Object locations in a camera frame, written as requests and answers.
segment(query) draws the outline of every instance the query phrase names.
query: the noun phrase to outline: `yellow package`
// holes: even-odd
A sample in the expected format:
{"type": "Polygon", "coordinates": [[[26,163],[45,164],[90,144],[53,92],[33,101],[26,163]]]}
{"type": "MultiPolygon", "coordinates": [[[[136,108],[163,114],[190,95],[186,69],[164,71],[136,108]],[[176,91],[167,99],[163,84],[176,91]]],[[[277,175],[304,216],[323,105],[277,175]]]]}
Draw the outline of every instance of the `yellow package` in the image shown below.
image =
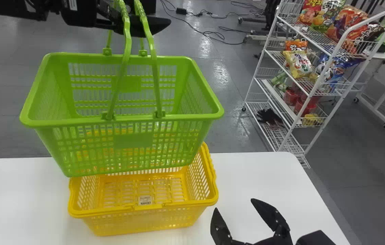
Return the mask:
{"type": "Polygon", "coordinates": [[[291,75],[295,79],[307,77],[314,70],[311,61],[306,55],[306,51],[282,51],[282,53],[285,56],[286,62],[289,64],[291,75]]]}

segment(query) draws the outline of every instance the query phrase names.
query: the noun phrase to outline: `price label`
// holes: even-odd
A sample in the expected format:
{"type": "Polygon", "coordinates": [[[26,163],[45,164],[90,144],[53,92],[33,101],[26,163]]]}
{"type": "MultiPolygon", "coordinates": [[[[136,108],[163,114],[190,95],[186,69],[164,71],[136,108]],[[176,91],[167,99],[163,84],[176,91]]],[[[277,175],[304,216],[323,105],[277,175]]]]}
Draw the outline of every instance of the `price label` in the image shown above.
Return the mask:
{"type": "Polygon", "coordinates": [[[150,205],[152,204],[152,197],[150,195],[140,196],[138,199],[138,203],[140,206],[142,205],[150,205]]]}

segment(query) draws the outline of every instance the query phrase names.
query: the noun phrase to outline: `white cart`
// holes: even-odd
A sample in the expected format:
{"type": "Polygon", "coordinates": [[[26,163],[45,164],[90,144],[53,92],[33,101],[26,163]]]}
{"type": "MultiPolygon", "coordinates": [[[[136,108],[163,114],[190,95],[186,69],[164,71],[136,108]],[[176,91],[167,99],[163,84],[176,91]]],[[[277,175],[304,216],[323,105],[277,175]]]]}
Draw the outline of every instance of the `white cart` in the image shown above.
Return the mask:
{"type": "MultiPolygon", "coordinates": [[[[379,42],[361,42],[357,46],[358,50],[350,53],[345,49],[345,45],[347,45],[348,42],[352,42],[347,40],[347,35],[352,30],[385,16],[385,11],[348,28],[343,33],[341,39],[336,43],[324,33],[314,31],[297,20],[303,3],[304,0],[282,0],[276,9],[275,19],[271,27],[272,31],[270,31],[270,34],[265,41],[261,57],[258,65],[256,66],[255,74],[250,82],[242,110],[246,111],[248,109],[273,151],[291,152],[297,157],[303,167],[309,167],[308,161],[305,157],[306,153],[308,153],[312,148],[321,132],[327,126],[342,101],[345,99],[359,76],[365,70],[365,67],[385,40],[384,33],[379,42]],[[294,79],[291,76],[291,73],[285,68],[285,60],[281,52],[284,49],[285,38],[278,37],[276,34],[280,28],[283,30],[286,30],[287,28],[292,29],[300,37],[304,37],[310,45],[313,45],[314,49],[322,51],[329,56],[329,60],[325,64],[323,72],[314,84],[307,78],[294,79]],[[371,52],[366,52],[367,47],[372,47],[371,52]],[[271,58],[276,65],[263,65],[262,61],[265,57],[271,58]],[[362,58],[365,59],[365,61],[359,65],[360,69],[351,81],[342,78],[342,80],[336,84],[321,82],[324,81],[323,77],[325,76],[325,72],[330,67],[333,57],[362,58]],[[281,70],[284,71],[289,77],[287,80],[290,81],[290,84],[287,85],[291,85],[291,83],[294,82],[300,88],[302,93],[307,96],[306,101],[303,103],[303,106],[297,114],[294,113],[293,107],[286,105],[283,101],[282,93],[271,83],[271,79],[281,70]],[[329,113],[324,112],[317,106],[317,108],[313,111],[310,111],[310,114],[315,115],[315,117],[302,117],[308,102],[314,96],[337,96],[339,97],[339,100],[329,113]],[[263,124],[258,121],[256,116],[257,111],[268,108],[273,109],[273,111],[283,119],[284,127],[269,127],[267,124],[263,124]],[[309,143],[300,144],[292,132],[295,128],[308,127],[316,127],[318,128],[318,131],[309,143]]],[[[313,64],[315,64],[318,59],[315,53],[308,54],[308,57],[313,64]]]]}

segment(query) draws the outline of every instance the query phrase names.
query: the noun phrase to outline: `snack bag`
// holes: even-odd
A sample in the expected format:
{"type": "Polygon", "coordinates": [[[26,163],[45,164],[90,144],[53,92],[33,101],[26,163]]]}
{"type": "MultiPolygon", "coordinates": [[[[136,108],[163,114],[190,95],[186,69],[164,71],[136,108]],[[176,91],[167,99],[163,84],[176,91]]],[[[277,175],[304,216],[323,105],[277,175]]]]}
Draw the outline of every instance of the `snack bag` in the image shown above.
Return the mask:
{"type": "Polygon", "coordinates": [[[367,25],[363,25],[360,28],[351,31],[347,36],[348,39],[354,40],[354,48],[351,53],[359,54],[367,48],[373,48],[372,45],[375,44],[369,42],[375,41],[384,32],[385,27],[381,26],[377,21],[372,21],[367,25]]]}
{"type": "Polygon", "coordinates": [[[311,27],[316,31],[326,32],[333,25],[344,4],[345,0],[323,0],[321,10],[313,19],[311,27]]]}
{"type": "Polygon", "coordinates": [[[289,64],[289,70],[295,79],[309,76],[313,71],[311,61],[304,51],[282,51],[286,62],[289,64]]]}
{"type": "MultiPolygon", "coordinates": [[[[320,59],[318,60],[319,64],[315,69],[317,75],[320,75],[321,72],[324,70],[324,67],[328,59],[329,59],[328,55],[324,53],[321,54],[320,59]]],[[[344,75],[345,70],[347,70],[347,68],[349,67],[352,67],[353,65],[359,64],[360,62],[362,62],[362,60],[363,59],[334,57],[329,69],[326,71],[324,75],[324,80],[321,82],[328,83],[330,87],[333,89],[335,84],[338,83],[342,78],[342,76],[344,75]]]]}
{"type": "Polygon", "coordinates": [[[367,18],[368,14],[364,11],[351,5],[345,5],[336,16],[335,24],[333,26],[331,25],[326,31],[326,35],[328,35],[328,37],[330,37],[332,40],[338,42],[344,31],[367,18]]]}
{"type": "Polygon", "coordinates": [[[302,12],[298,16],[298,20],[306,25],[311,25],[314,18],[318,15],[321,10],[322,0],[305,0],[302,12]]]}
{"type": "MultiPolygon", "coordinates": [[[[295,39],[295,40],[285,40],[285,50],[286,51],[305,51],[308,48],[308,42],[306,39],[295,39]]],[[[285,62],[285,67],[289,67],[288,62],[285,62]]]]}

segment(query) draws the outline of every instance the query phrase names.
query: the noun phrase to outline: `basket handle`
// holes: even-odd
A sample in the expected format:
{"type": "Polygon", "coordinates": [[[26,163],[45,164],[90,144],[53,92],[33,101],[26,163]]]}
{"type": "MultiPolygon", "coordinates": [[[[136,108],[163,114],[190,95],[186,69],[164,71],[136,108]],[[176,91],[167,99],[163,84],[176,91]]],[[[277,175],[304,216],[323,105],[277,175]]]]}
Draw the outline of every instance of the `basket handle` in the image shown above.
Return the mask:
{"type": "MultiPolygon", "coordinates": [[[[120,8],[121,19],[124,23],[125,45],[124,45],[123,58],[121,59],[120,71],[118,73],[118,76],[115,76],[112,81],[113,95],[111,97],[110,106],[107,113],[104,113],[102,115],[102,118],[104,118],[105,120],[112,120],[113,118],[113,109],[115,107],[115,102],[117,101],[117,98],[118,98],[118,93],[120,92],[120,82],[124,81],[124,77],[126,76],[127,64],[129,63],[130,51],[132,50],[132,37],[130,36],[130,20],[129,20],[129,14],[127,13],[126,5],[124,4],[123,0],[115,0],[113,5],[114,8],[116,7],[116,3],[118,3],[118,6],[120,8]]],[[[106,48],[103,49],[103,53],[105,55],[111,54],[110,53],[111,36],[112,36],[112,30],[109,30],[106,48]]]]}
{"type": "MultiPolygon", "coordinates": [[[[155,118],[162,118],[165,116],[165,112],[162,110],[161,96],[159,91],[159,70],[156,60],[156,50],[155,42],[153,40],[152,33],[150,32],[149,23],[147,22],[147,16],[145,15],[144,8],[139,0],[134,0],[135,14],[140,17],[142,27],[144,29],[145,37],[149,43],[150,56],[152,59],[152,72],[153,72],[153,87],[155,89],[155,99],[156,99],[156,112],[153,115],[155,118]]],[[[144,42],[141,38],[141,50],[140,55],[143,56],[145,52],[142,52],[144,49],[144,42]]]]}

